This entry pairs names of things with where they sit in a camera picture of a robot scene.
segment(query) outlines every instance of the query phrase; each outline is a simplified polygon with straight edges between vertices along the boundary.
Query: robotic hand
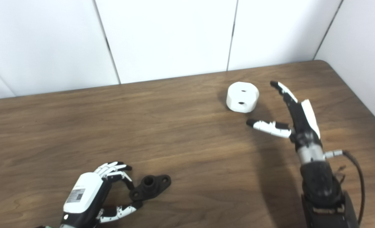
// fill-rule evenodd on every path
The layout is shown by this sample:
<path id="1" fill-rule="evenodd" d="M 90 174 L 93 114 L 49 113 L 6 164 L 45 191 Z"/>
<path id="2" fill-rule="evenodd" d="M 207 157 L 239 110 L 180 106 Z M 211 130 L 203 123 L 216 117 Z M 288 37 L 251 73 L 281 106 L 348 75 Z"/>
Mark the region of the robotic hand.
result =
<path id="1" fill-rule="evenodd" d="M 247 125 L 274 136 L 289 138 L 295 144 L 303 177 L 303 209 L 307 226 L 313 228 L 358 228 L 364 210 L 364 180 L 356 159 L 347 151 L 335 150 L 324 153 L 321 136 L 310 101 L 298 102 L 293 93 L 282 83 L 271 81 L 289 109 L 293 128 L 276 121 L 249 119 Z M 356 219 L 351 199 L 342 191 L 341 182 L 335 177 L 327 158 L 344 155 L 358 168 L 361 180 L 362 203 L 359 221 Z"/>
<path id="2" fill-rule="evenodd" d="M 60 227 L 94 228 L 99 223 L 118 220 L 141 208 L 142 201 L 117 206 L 115 211 L 102 208 L 113 182 L 120 180 L 129 190 L 134 189 L 131 178 L 124 172 L 131 169 L 131 166 L 115 161 L 80 175 L 63 206 Z"/>

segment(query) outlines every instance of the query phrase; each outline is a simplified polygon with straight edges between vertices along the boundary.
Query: wood grain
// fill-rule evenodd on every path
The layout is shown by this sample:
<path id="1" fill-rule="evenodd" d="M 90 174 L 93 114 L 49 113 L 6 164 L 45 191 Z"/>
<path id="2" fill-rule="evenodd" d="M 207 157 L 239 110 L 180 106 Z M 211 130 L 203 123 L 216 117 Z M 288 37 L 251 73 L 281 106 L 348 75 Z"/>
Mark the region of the wood grain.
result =
<path id="1" fill-rule="evenodd" d="M 133 166 L 135 182 L 168 174 L 172 185 L 103 227 L 305 227 L 299 160 L 289 140 L 245 125 L 248 117 L 290 123 L 270 80 L 309 98 L 325 150 L 348 149 L 366 179 L 363 227 L 375 227 L 375 118 L 322 61 L 212 73 L 0 100 L 0 228 L 58 227 L 80 174 L 102 163 Z M 260 90 L 253 113 L 229 111 L 230 84 Z M 355 210 L 359 181 L 342 164 Z M 129 202 L 122 183 L 107 205 Z"/>

